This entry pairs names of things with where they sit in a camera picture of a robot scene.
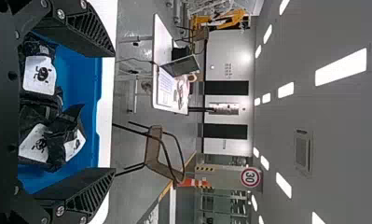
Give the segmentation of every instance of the computer screen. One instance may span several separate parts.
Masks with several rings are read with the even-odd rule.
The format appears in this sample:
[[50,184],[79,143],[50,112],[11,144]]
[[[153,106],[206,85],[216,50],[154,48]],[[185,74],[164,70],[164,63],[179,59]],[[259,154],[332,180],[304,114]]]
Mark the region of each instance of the computer screen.
[[165,69],[173,77],[179,77],[200,70],[197,59],[193,54],[164,64],[161,68]]

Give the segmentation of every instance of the floor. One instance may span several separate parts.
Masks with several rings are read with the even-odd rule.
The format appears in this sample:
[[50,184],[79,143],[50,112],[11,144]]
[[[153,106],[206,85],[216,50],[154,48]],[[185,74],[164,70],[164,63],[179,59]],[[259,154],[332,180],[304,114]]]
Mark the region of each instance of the floor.
[[[165,6],[163,0],[121,0],[118,3],[117,39],[125,36],[151,35],[153,14],[158,13],[173,37],[180,37],[179,31],[172,22],[172,9]],[[135,57],[151,60],[151,44],[141,43],[139,47],[132,44],[117,45],[117,59]],[[151,107],[150,97],[140,96],[137,113],[127,113],[132,109],[132,92],[134,81],[132,76],[122,71],[139,70],[148,72],[149,63],[127,61],[116,66],[113,122],[128,125],[128,121],[144,125],[161,124],[167,132],[178,136],[185,160],[197,150],[197,126],[201,122],[201,114],[189,116],[176,115],[157,111]],[[194,94],[192,105],[200,105],[201,97]],[[175,149],[171,139],[165,139],[169,149]],[[119,171],[123,167],[142,162],[145,154],[145,138],[134,133],[113,129],[111,166]],[[181,162],[177,151],[169,150],[171,162],[180,169]],[[110,191],[110,210],[105,223],[136,223],[158,195],[164,190],[169,180],[144,168],[130,175],[121,176],[114,182]]]

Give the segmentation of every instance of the yellow machine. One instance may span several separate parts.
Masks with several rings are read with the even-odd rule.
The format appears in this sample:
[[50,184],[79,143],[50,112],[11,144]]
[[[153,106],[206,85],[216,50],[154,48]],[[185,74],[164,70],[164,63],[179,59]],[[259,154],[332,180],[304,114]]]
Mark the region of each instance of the yellow machine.
[[[220,30],[241,22],[245,14],[246,11],[243,8],[238,8],[217,18],[212,18],[211,16],[194,16],[191,20],[191,27],[193,30],[199,30],[203,23],[207,23],[207,26],[215,26],[217,30]],[[225,22],[219,25],[209,25],[209,23],[215,21]]]

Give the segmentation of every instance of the fluorescent light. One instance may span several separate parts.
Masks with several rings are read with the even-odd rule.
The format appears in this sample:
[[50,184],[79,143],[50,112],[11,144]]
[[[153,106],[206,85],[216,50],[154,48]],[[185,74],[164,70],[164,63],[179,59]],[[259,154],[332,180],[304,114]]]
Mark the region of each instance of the fluorescent light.
[[281,174],[276,173],[276,184],[281,187],[282,191],[287,195],[288,198],[292,197],[292,187],[291,185],[281,176]]
[[261,156],[261,164],[267,171],[269,170],[269,161],[264,156]]
[[270,25],[264,34],[264,44],[267,44],[270,35],[272,34],[272,25]]
[[261,53],[261,45],[255,50],[255,57],[258,58]]
[[262,219],[261,216],[259,216],[259,218],[258,218],[258,224],[264,224],[264,220]]
[[312,212],[311,213],[311,224],[325,224],[325,222],[317,216],[316,213]]
[[278,89],[278,98],[283,98],[294,94],[294,82],[285,84]]
[[360,49],[336,62],[316,70],[315,85],[340,80],[350,77],[366,70],[366,49]]
[[279,6],[279,15],[282,15],[284,10],[287,8],[288,3],[290,0],[282,0],[281,5]]
[[253,208],[255,211],[258,210],[258,204],[257,204],[257,201],[255,200],[255,196],[252,195],[252,204],[253,204]]
[[266,104],[266,103],[269,103],[269,102],[270,102],[270,93],[267,93],[267,94],[262,96],[262,103]]
[[253,154],[255,154],[255,157],[259,157],[259,151],[256,147],[253,147]]
[[255,106],[258,106],[261,104],[261,99],[258,97],[258,98],[255,98]]

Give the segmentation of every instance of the white label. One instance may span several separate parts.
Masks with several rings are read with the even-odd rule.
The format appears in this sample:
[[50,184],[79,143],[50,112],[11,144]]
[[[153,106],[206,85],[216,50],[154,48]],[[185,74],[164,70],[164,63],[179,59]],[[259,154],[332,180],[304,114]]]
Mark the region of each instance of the white label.
[[86,138],[83,136],[80,130],[77,129],[77,138],[73,141],[64,144],[66,150],[66,161],[71,160],[86,143]]
[[46,162],[48,159],[48,147],[47,141],[43,137],[46,129],[47,127],[43,124],[34,126],[21,143],[19,155],[30,160]]
[[49,54],[48,48],[41,46],[41,45],[39,46],[39,48],[40,48],[40,53]]
[[57,71],[46,56],[26,57],[23,88],[47,95],[55,93]]

